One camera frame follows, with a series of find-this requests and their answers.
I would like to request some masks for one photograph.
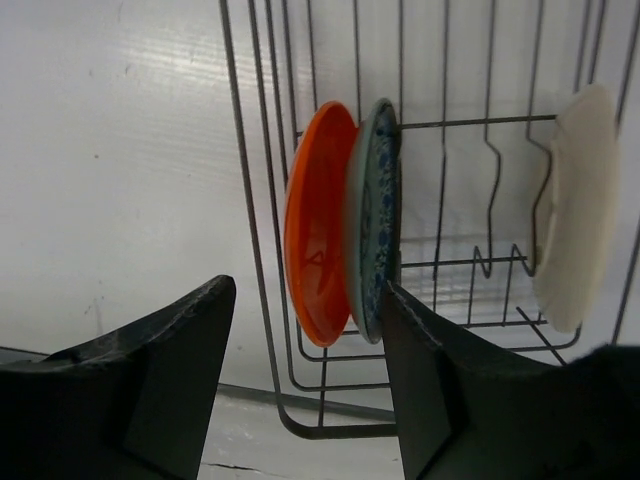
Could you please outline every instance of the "dish rack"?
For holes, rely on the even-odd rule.
[[[539,139],[534,131],[535,128],[548,128],[549,125],[553,126],[553,121],[556,112],[559,108],[539,112],[540,108],[536,102],[536,96],[540,91],[540,75],[541,75],[541,44],[545,40],[545,28],[549,20],[547,9],[554,8],[555,5],[550,5],[550,2],[545,0],[537,0],[536,2],[527,2],[525,9],[528,9],[531,14],[526,18],[527,24],[533,29],[533,35],[531,39],[530,49],[530,63],[529,74],[524,80],[526,84],[526,111],[519,115],[499,115],[494,112],[496,110],[496,103],[499,103],[499,98],[496,98],[496,32],[497,23],[499,20],[499,9],[509,8],[506,6],[507,2],[500,0],[487,0],[484,2],[482,8],[486,13],[486,26],[483,30],[484,38],[487,42],[485,49],[485,55],[483,57],[484,72],[482,73],[483,86],[482,86],[482,114],[478,116],[462,116],[459,114],[454,115],[452,110],[455,110],[455,106],[452,106],[450,101],[450,95],[452,88],[452,73],[451,73],[451,45],[452,45],[452,18],[460,15],[464,15],[464,9],[459,7],[458,2],[453,0],[438,0],[437,2],[431,2],[429,8],[433,7],[440,13],[437,18],[437,22],[440,22],[439,29],[439,42],[437,48],[439,49],[439,88],[437,89],[440,95],[439,105],[439,118],[429,121],[408,121],[407,108],[408,103],[406,99],[406,85],[409,77],[409,65],[407,63],[407,35],[409,33],[407,27],[407,21],[411,18],[409,15],[413,14],[409,11],[410,8],[415,7],[416,2],[409,2],[405,0],[397,0],[393,4],[395,10],[395,18],[387,18],[386,21],[390,24],[397,25],[395,36],[393,41],[397,42],[397,64],[389,62],[389,68],[393,68],[395,76],[397,78],[397,101],[396,111],[398,112],[398,118],[401,123],[403,132],[407,134],[424,134],[427,132],[438,132],[440,153],[432,155],[432,158],[428,160],[431,162],[439,163],[439,178],[437,187],[437,205],[433,205],[434,212],[437,212],[435,228],[434,228],[434,243],[435,247],[432,251],[432,257],[428,260],[419,261],[405,261],[402,264],[403,272],[421,272],[423,277],[426,277],[426,283],[429,285],[427,289],[420,289],[416,293],[421,300],[423,300],[432,310],[441,311],[446,310],[446,298],[443,300],[443,291],[449,292],[446,295],[457,296],[458,307],[460,299],[466,304],[464,311],[466,315],[461,315],[460,318],[455,319],[456,323],[462,327],[472,330],[476,333],[482,334],[489,329],[501,329],[504,331],[519,329],[523,331],[526,329],[528,333],[521,335],[522,338],[526,338],[524,344],[518,346],[505,346],[511,351],[515,351],[521,354],[531,354],[532,352],[549,352],[555,361],[560,365],[565,365],[566,360],[563,357],[564,351],[578,344],[581,340],[581,329],[578,328],[574,334],[567,338],[558,340],[557,338],[546,333],[547,321],[543,318],[539,311],[534,313],[527,313],[527,308],[518,304],[517,299],[513,299],[513,284],[514,278],[518,274],[531,277],[535,274],[536,270],[536,251],[532,252],[532,258],[527,258],[525,255],[525,248],[521,243],[511,242],[508,250],[505,250],[504,241],[502,241],[502,249],[508,251],[506,254],[498,255],[495,231],[495,208],[496,198],[504,187],[504,170],[508,162],[508,153],[505,153],[503,148],[493,141],[492,130],[498,128],[501,125],[511,125],[514,128],[524,128],[523,139],[532,148],[538,152],[538,155],[542,161],[546,161],[547,173],[542,185],[540,185],[537,192],[533,192],[532,199],[530,200],[530,209],[527,215],[527,222],[530,223],[530,231],[534,238],[533,244],[535,245],[536,237],[536,209],[542,193],[547,186],[547,183],[551,174],[551,160],[550,152],[547,149],[543,140]],[[570,76],[570,88],[566,92],[568,94],[577,92],[583,85],[592,83],[598,73],[598,69],[602,64],[602,43],[605,34],[605,25],[607,24],[607,15],[611,5],[607,0],[584,0],[580,2],[568,2],[571,4],[567,10],[567,19],[570,19],[576,27],[577,38],[573,43],[575,47],[575,53],[573,54],[573,64],[563,67],[565,71],[565,77],[567,70],[571,70]],[[283,210],[279,206],[278,198],[283,195],[283,190],[276,186],[276,169],[281,169],[281,174],[286,183],[289,171],[289,161],[291,159],[291,153],[297,142],[302,135],[304,125],[299,122],[299,109],[297,102],[299,100],[299,88],[296,88],[296,75],[300,71],[294,66],[295,59],[292,55],[292,49],[294,47],[292,43],[291,32],[291,19],[290,19],[290,2],[287,0],[281,0],[279,2],[272,2],[271,0],[248,0],[248,30],[250,32],[250,40],[236,37],[232,32],[232,19],[229,11],[229,2],[227,0],[220,0],[220,14],[222,31],[224,36],[224,46],[226,51],[226,60],[228,66],[228,74],[231,85],[231,97],[232,106],[234,111],[234,120],[237,131],[238,146],[240,153],[240,162],[242,167],[242,176],[244,182],[247,212],[249,217],[249,226],[251,232],[251,241],[253,245],[253,253],[256,265],[256,274],[258,280],[262,315],[264,320],[264,327],[266,333],[267,347],[269,353],[269,360],[271,363],[271,372],[273,375],[273,382],[275,388],[275,394],[277,399],[277,407],[280,418],[287,429],[292,433],[304,437],[313,439],[326,439],[326,438],[362,438],[362,437],[382,437],[393,436],[396,434],[395,424],[392,422],[368,422],[364,424],[350,424],[350,425],[327,425],[325,422],[325,407],[326,407],[326,395],[327,392],[335,391],[356,391],[356,390],[370,390],[370,389],[383,389],[388,388],[388,383],[361,383],[361,384],[329,384],[327,381],[327,371],[329,368],[340,368],[342,365],[353,361],[367,361],[367,362],[380,362],[384,359],[384,354],[378,353],[375,350],[350,354],[332,354],[332,348],[322,349],[321,355],[314,355],[309,353],[305,349],[305,343],[303,340],[300,326],[295,322],[295,319],[290,318],[289,314],[289,300],[286,289],[284,265],[283,265],[283,252],[282,252],[282,235],[281,235],[281,221],[283,219]],[[344,66],[344,69],[353,69],[353,75],[355,77],[355,111],[357,121],[361,121],[363,118],[363,89],[367,80],[370,78],[371,72],[362,71],[362,25],[361,15],[363,9],[369,8],[366,2],[359,2],[358,0],[352,0],[349,4],[349,9],[352,16],[352,46],[345,45],[345,49],[352,48],[353,55],[349,65]],[[314,15],[317,13],[315,10],[318,4],[315,4],[306,0],[306,3],[296,2],[296,9],[304,11],[306,15],[306,36],[308,40],[308,70],[305,70],[310,76],[310,82],[306,86],[310,90],[312,97],[313,110],[315,111],[319,106],[319,88],[320,80],[319,72],[316,66],[316,39],[314,37],[316,26],[316,19]],[[629,2],[630,11],[633,12],[631,18],[630,28],[628,35],[625,37],[625,54],[624,58],[618,62],[619,68],[619,90],[617,92],[617,106],[616,106],[616,118],[620,125],[624,119],[625,105],[627,103],[627,97],[630,89],[630,80],[632,77],[632,71],[634,66],[634,60],[636,56],[636,45],[638,39],[638,29],[640,24],[640,1],[634,1],[633,5]],[[281,28],[276,28],[274,25],[276,20],[279,22]],[[240,87],[238,80],[239,65],[236,63],[234,56],[234,42],[237,41],[250,41],[254,52],[254,67],[255,67],[255,84],[257,86],[259,111],[260,111],[260,128],[261,132],[257,133],[249,131],[245,127],[243,120],[243,110],[240,98]],[[413,110],[420,110],[420,107],[413,108]],[[273,115],[275,118],[276,129],[270,129],[269,115]],[[288,117],[290,127],[285,126],[285,117]],[[445,254],[446,245],[449,241],[449,236],[443,229],[443,222],[447,214],[447,199],[448,192],[448,177],[450,166],[449,152],[452,148],[451,131],[457,127],[475,127],[482,129],[481,142],[485,149],[493,156],[495,170],[492,182],[492,187],[487,196],[487,204],[484,209],[483,219],[486,224],[486,239],[482,242],[473,242],[472,247],[468,249],[466,255],[459,257],[449,257]],[[264,254],[261,250],[261,243],[258,232],[258,218],[256,215],[256,203],[254,200],[254,192],[252,186],[252,177],[250,172],[249,153],[247,148],[247,135],[261,135],[264,143],[265,161],[266,161],[266,176],[269,189],[270,200],[270,213],[273,223],[273,236],[275,241],[276,261],[278,267],[278,281],[279,281],[279,303],[282,308],[283,316],[283,329],[284,338],[280,339],[284,341],[286,349],[286,371],[288,378],[292,385],[306,393],[317,393],[319,396],[318,401],[318,422],[316,425],[303,425],[295,421],[287,412],[283,403],[283,391],[281,381],[281,366],[278,364],[278,358],[276,354],[275,332],[273,328],[272,310],[270,306],[270,300],[272,297],[268,295],[268,289],[265,282],[265,271],[263,258]],[[279,155],[273,153],[274,150],[279,151]],[[407,155],[403,153],[403,163],[408,165],[411,162],[417,162],[421,159],[416,159],[411,156],[411,152]],[[405,256],[405,243],[401,246],[403,257]],[[624,287],[620,293],[619,308],[617,318],[611,331],[610,337],[606,339],[608,343],[616,344],[618,342],[621,327],[625,319],[625,309],[629,301],[631,287],[635,274],[635,267],[638,258],[638,251],[640,250],[640,222],[636,228],[635,242],[633,249],[630,252],[629,264],[626,269],[626,276],[624,281]],[[450,269],[461,268],[467,269],[467,273],[462,276],[453,276],[453,286],[450,284],[443,285],[446,279],[446,272]],[[484,279],[490,279],[492,276],[497,277],[496,270],[498,268],[503,269],[503,273],[500,276],[502,282],[501,295],[499,300],[501,305],[498,313],[494,312],[491,315],[477,315],[475,312],[478,307],[478,296],[480,290],[478,285]],[[411,286],[406,286],[409,291],[412,291]],[[343,333],[343,336],[358,335],[358,331],[353,327],[348,327]],[[321,365],[321,379],[316,385],[302,385],[296,378],[296,371],[294,368],[294,351],[297,349],[298,354],[305,362],[312,362]]]

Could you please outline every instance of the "orange bowl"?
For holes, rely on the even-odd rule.
[[[342,206],[357,131],[341,103],[320,107],[298,146],[287,186],[287,283],[298,322],[319,347],[340,337],[351,313],[342,257]]]

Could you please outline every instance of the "wire dish rack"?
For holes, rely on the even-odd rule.
[[[240,8],[239,3],[233,2],[232,7]],[[604,71],[609,75],[607,85],[617,95],[617,120],[622,124],[634,68],[640,2],[613,4],[606,0],[486,0],[473,4],[397,0],[372,6],[358,0],[248,0],[242,5],[248,9],[248,25],[238,27],[232,21],[229,2],[219,1],[269,360],[280,418],[292,433],[314,439],[396,434],[392,421],[327,424],[328,392],[389,387],[385,382],[331,384],[328,370],[347,368],[352,362],[384,364],[384,353],[373,346],[360,348],[355,354],[334,353],[334,347],[314,353],[290,314],[281,238],[284,189],[277,185],[277,178],[282,175],[286,185],[293,150],[320,98],[343,101],[361,121],[369,108],[365,97],[375,100],[376,89],[386,92],[384,96],[395,96],[392,100],[405,136],[403,219],[417,218],[415,228],[403,225],[403,286],[433,310],[504,348],[526,355],[551,355],[547,360],[565,365],[564,352],[579,344],[581,329],[560,335],[547,326],[535,306],[528,280],[536,271],[536,252],[534,249],[533,258],[523,252],[527,236],[535,238],[537,233],[536,209],[551,174],[546,138],[556,113],[573,93],[599,80]],[[614,28],[619,17],[627,19],[624,28]],[[376,25],[387,32],[378,32],[381,40],[372,40]],[[615,48],[603,49],[605,37]],[[332,48],[327,43],[332,41],[334,51],[327,55],[327,49]],[[253,66],[236,62],[234,42],[251,43]],[[615,58],[607,60],[612,51]],[[375,62],[372,55],[377,55]],[[324,67],[319,67],[320,57]],[[247,68],[255,69],[259,132],[248,128],[243,117],[238,71]],[[372,87],[376,82],[382,85]],[[468,89],[471,94],[461,89],[461,82],[472,85]],[[276,338],[273,318],[278,314],[272,314],[274,299],[265,281],[248,135],[261,136],[264,144],[273,223],[270,241],[277,257],[276,300],[278,311],[282,310],[283,338]],[[429,142],[428,148],[420,143],[423,140]],[[485,167],[476,175],[469,165],[480,162],[479,157]],[[514,170],[518,159],[528,162],[529,168],[533,162],[546,162],[542,185],[526,186],[522,177],[531,170]],[[432,174],[420,179],[422,165],[429,165]],[[460,186],[465,175],[467,187]],[[464,197],[480,180],[485,186],[471,195],[472,201],[466,198],[466,203],[455,204],[455,198]],[[416,187],[421,181],[426,186]],[[416,197],[422,190],[427,191],[425,198],[430,201],[414,208],[417,214],[407,211],[407,203],[411,203],[407,197],[411,200],[412,193]],[[419,204],[420,198],[414,198],[414,204]],[[514,208],[519,213],[511,212],[511,204],[517,204],[519,210]],[[447,222],[454,227],[447,227]],[[600,342],[615,344],[619,339],[639,245],[640,223],[632,251],[625,252],[628,265],[622,291],[616,293],[615,323],[612,320]],[[343,337],[354,335],[357,330],[348,327]],[[282,394],[285,379],[281,378],[282,359],[277,358],[276,341],[284,341],[284,368],[291,384],[319,396],[316,425],[303,425],[286,411]],[[321,366],[318,384],[304,385],[296,377],[294,358],[299,357]]]

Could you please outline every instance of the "bent wire divider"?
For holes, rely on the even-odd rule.
[[[258,33],[258,21],[256,15],[256,1],[247,0],[249,6],[249,22],[251,28],[251,42],[254,53],[254,63],[256,69],[256,84],[258,88],[259,108],[260,108],[260,120],[262,127],[262,137],[265,149],[265,160],[267,164],[267,177],[269,186],[270,207],[273,223],[273,234],[275,238],[277,263],[278,263],[278,280],[280,284],[280,302],[283,315],[283,327],[285,334],[285,350],[287,357],[287,374],[291,384],[298,390],[303,392],[319,392],[319,404],[318,404],[318,423],[317,425],[303,425],[292,419],[287,413],[283,401],[282,401],[282,385],[280,380],[280,373],[278,369],[277,355],[274,345],[274,334],[271,323],[271,315],[269,311],[264,268],[262,263],[262,255],[260,249],[260,241],[258,236],[258,228],[256,222],[255,204],[253,199],[253,191],[251,186],[251,176],[249,171],[249,161],[246,145],[246,137],[244,130],[244,122],[241,110],[240,93],[238,86],[238,78],[236,71],[236,63],[233,51],[233,39],[231,31],[231,21],[229,16],[228,0],[219,0],[220,14],[222,21],[222,31],[224,37],[224,46],[227,57],[227,68],[229,74],[229,82],[231,87],[231,100],[234,113],[234,122],[236,127],[236,134],[238,140],[238,149],[240,155],[240,164],[242,168],[242,179],[245,192],[245,200],[247,204],[247,214],[249,218],[249,227],[251,234],[251,243],[253,247],[254,261],[256,267],[256,276],[258,280],[258,289],[260,295],[260,303],[263,314],[263,321],[265,327],[265,334],[267,339],[267,348],[269,353],[269,360],[271,366],[271,373],[273,376],[274,391],[276,395],[276,403],[280,419],[284,426],[294,433],[303,438],[309,439],[325,439],[325,438],[365,438],[365,437],[383,437],[393,436],[396,434],[396,426],[393,423],[376,423],[376,424],[354,424],[343,426],[328,426],[324,423],[324,410],[325,410],[325,395],[329,391],[353,391],[353,390],[368,390],[368,389],[381,389],[389,388],[389,383],[363,383],[363,384],[344,384],[344,385],[327,385],[327,366],[329,363],[341,363],[354,360],[380,360],[384,359],[383,354],[361,354],[361,355],[329,355],[329,349],[324,348],[322,350],[322,356],[313,356],[307,353],[304,349],[302,330],[300,325],[296,322],[296,339],[298,351],[303,359],[309,362],[322,363],[321,381],[319,385],[303,385],[295,377],[295,370],[293,365],[293,348],[291,345],[291,328],[287,305],[287,290],[284,277],[284,265],[283,265],[283,252],[282,242],[279,229],[279,215],[276,199],[276,186],[274,177],[274,165],[271,153],[271,137],[269,131],[269,122],[267,118],[267,106],[266,106],[266,93],[264,85],[264,74],[262,69],[260,38]],[[493,231],[492,231],[492,214],[493,206],[497,192],[500,187],[500,180],[502,174],[502,161],[503,157],[500,150],[490,140],[490,126],[501,123],[526,123],[526,141],[533,145],[538,150],[542,151],[547,159],[547,171],[542,185],[538,191],[531,209],[531,233],[533,244],[536,244],[536,211],[540,199],[543,195],[544,189],[547,187],[547,183],[551,176],[551,159],[550,151],[540,142],[538,142],[532,136],[532,126],[534,122],[551,121],[555,119],[555,114],[534,114],[534,100],[536,92],[536,82],[538,73],[538,62],[540,57],[540,43],[544,26],[544,8],[545,0],[537,0],[537,15],[536,15],[536,27],[535,27],[535,40],[534,40],[534,52],[532,59],[532,67],[529,79],[529,95],[528,95],[528,110],[525,116],[510,116],[510,117],[491,117],[490,101],[491,101],[491,88],[492,88],[492,75],[493,75],[493,55],[495,46],[495,23],[498,9],[498,0],[491,0],[490,14],[489,14],[489,47],[487,52],[487,74],[486,85],[484,93],[484,117],[483,118],[471,118],[467,120],[448,120],[447,118],[447,86],[448,86],[448,63],[449,63],[449,24],[450,24],[450,0],[443,0],[444,2],[444,14],[443,14],[443,62],[442,62],[442,91],[443,98],[441,120],[435,122],[414,122],[403,123],[403,82],[404,82],[404,1],[398,0],[398,31],[399,31],[399,121],[403,130],[413,129],[427,129],[427,128],[439,128],[441,131],[440,143],[442,146],[442,158],[441,158],[441,176],[439,187],[439,205],[438,205],[438,223],[437,223],[437,236],[436,236],[436,248],[433,261],[427,262],[407,262],[402,264],[403,269],[410,268],[432,268],[433,279],[433,305],[432,309],[435,311],[437,308],[437,295],[438,295],[438,270],[447,266],[471,266],[471,278],[469,286],[469,300],[466,323],[460,324],[461,327],[467,329],[474,328],[488,328],[488,327],[523,327],[528,326],[535,334],[536,339],[541,343],[536,345],[527,345],[524,347],[509,348],[514,352],[536,352],[536,351],[548,351],[556,360],[565,365],[566,362],[559,353],[563,349],[567,349],[575,345],[581,335],[581,329],[578,328],[573,338],[565,343],[553,344],[538,328],[541,325],[547,324],[547,321],[542,318],[542,314],[538,312],[536,319],[531,319],[519,306],[516,307],[516,311],[521,316],[522,320],[519,321],[507,321],[507,313],[509,310],[509,294],[511,289],[511,279],[513,274],[513,265],[518,262],[522,265],[522,268],[528,276],[535,275],[536,272],[536,249],[532,249],[532,259],[527,259],[524,256],[516,243],[511,246],[511,253],[509,256],[495,257],[493,255]],[[573,90],[577,92],[580,88],[581,78],[583,75],[583,63],[585,52],[587,51],[587,37],[589,25],[591,23],[591,15],[593,11],[593,4],[597,0],[585,0],[584,9],[582,13],[582,26],[580,32],[580,41],[577,52],[577,64],[575,68],[575,81]],[[283,113],[281,103],[281,90],[280,79],[278,75],[278,60],[275,47],[275,33],[271,0],[263,0],[266,26],[267,26],[267,38],[268,38],[268,55],[269,62],[271,64],[271,80],[273,84],[273,94],[275,103],[275,116],[277,122],[277,137],[280,148],[280,163],[282,168],[283,179],[286,185],[288,181],[288,167],[286,159],[286,141],[283,125]],[[353,5],[353,33],[354,33],[354,51],[355,51],[355,77],[356,77],[356,96],[357,96],[357,120],[358,123],[362,119],[362,106],[361,106],[361,82],[360,82],[360,41],[359,41],[359,21],[358,21],[358,0],[352,0]],[[599,0],[597,8],[597,17],[595,23],[594,38],[592,40],[591,59],[587,77],[587,83],[592,83],[595,78],[595,73],[598,66],[600,47],[602,43],[602,36],[604,30],[604,21],[607,14],[608,0]],[[292,143],[293,147],[297,146],[298,139],[302,135],[302,132],[297,129],[297,115],[295,106],[295,92],[294,92],[294,74],[293,74],[293,61],[291,54],[291,32],[289,25],[289,10],[287,0],[281,0],[281,8],[283,15],[283,36],[284,36],[284,49],[286,54],[285,68],[287,75],[287,95],[289,98],[289,115],[291,118],[292,126]],[[308,29],[308,41],[310,51],[310,63],[311,63],[311,88],[314,109],[318,107],[318,94],[316,84],[316,66],[315,66],[315,51],[313,40],[313,10],[311,0],[306,2],[307,21],[309,25]],[[633,19],[633,25],[631,35],[629,37],[627,46],[627,55],[624,64],[622,85],[618,98],[618,105],[616,109],[616,119],[620,125],[625,102],[627,99],[629,81],[631,72],[633,70],[633,64],[635,60],[636,44],[638,39],[638,31],[640,26],[640,0],[636,0],[635,16]],[[468,126],[468,125],[482,125],[483,130],[483,142],[493,152],[496,159],[496,173],[493,188],[491,190],[491,196],[486,213],[487,221],[487,254],[486,258],[483,257],[480,247],[478,245],[473,248],[472,258],[468,259],[441,259],[440,247],[442,242],[442,220],[443,220],[443,207],[445,202],[445,184],[447,173],[447,128],[456,126]],[[625,284],[620,299],[618,315],[614,327],[614,332],[611,338],[611,343],[616,344],[619,338],[620,329],[624,321],[624,314],[631,291],[631,286],[634,280],[635,267],[637,264],[638,254],[640,253],[640,219],[638,221],[638,227],[636,231],[635,242],[633,250],[631,252],[629,266],[626,272]],[[476,266],[480,265],[484,278],[490,278],[493,273],[494,264],[508,263],[508,275],[506,282],[506,289],[504,295],[504,303],[502,309],[502,319],[492,322],[473,322],[472,321],[472,308],[473,308],[473,293],[475,288],[475,276]],[[357,330],[346,330],[343,335],[358,335]]]

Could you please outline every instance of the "white plate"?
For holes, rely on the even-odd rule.
[[[558,116],[551,157],[536,216],[533,288],[549,323],[572,332],[591,310],[615,227],[620,155],[614,106],[604,87],[585,87]],[[536,188],[546,174],[543,165]]]

